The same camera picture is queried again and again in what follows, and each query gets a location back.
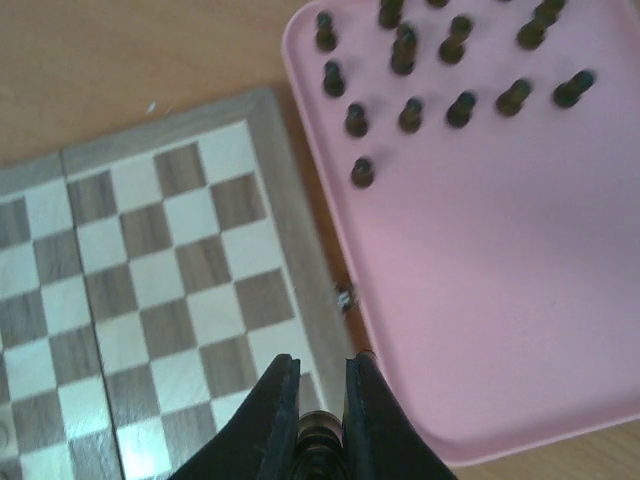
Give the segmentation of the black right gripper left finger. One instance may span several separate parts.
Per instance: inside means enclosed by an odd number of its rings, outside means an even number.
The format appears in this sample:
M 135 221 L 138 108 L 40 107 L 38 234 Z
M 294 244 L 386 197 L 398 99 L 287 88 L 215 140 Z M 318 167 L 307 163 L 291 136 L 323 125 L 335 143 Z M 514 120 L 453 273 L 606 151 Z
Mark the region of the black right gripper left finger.
M 289 479 L 298 437 L 300 361 L 279 354 L 216 436 L 174 479 Z

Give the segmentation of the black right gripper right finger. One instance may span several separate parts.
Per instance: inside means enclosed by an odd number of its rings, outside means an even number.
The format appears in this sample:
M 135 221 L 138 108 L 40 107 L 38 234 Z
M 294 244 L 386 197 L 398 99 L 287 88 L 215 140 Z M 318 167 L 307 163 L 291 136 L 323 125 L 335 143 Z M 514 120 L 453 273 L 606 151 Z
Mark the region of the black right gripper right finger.
M 371 351 L 346 361 L 342 439 L 353 479 L 456 477 L 418 435 Z

